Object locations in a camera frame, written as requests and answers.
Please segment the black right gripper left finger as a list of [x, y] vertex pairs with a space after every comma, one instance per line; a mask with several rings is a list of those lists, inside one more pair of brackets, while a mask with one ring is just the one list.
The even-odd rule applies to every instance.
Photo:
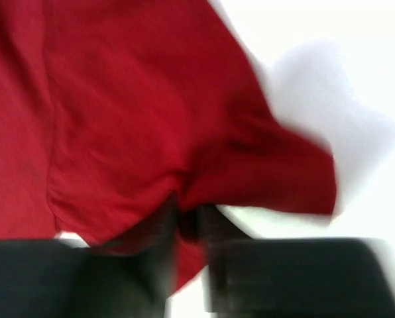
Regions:
[[0, 240], [0, 317], [163, 317], [174, 290], [178, 206], [102, 245]]

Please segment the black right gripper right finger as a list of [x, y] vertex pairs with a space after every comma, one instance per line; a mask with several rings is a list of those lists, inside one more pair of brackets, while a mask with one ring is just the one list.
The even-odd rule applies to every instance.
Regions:
[[395, 297], [365, 241], [255, 239], [214, 205], [198, 215], [214, 316], [395, 317]]

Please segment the red t shirt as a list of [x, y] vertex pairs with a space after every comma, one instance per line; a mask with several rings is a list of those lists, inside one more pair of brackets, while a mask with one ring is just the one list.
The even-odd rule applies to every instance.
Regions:
[[0, 1], [0, 239], [126, 239], [175, 195], [182, 287], [198, 206], [331, 215], [336, 193], [207, 1]]

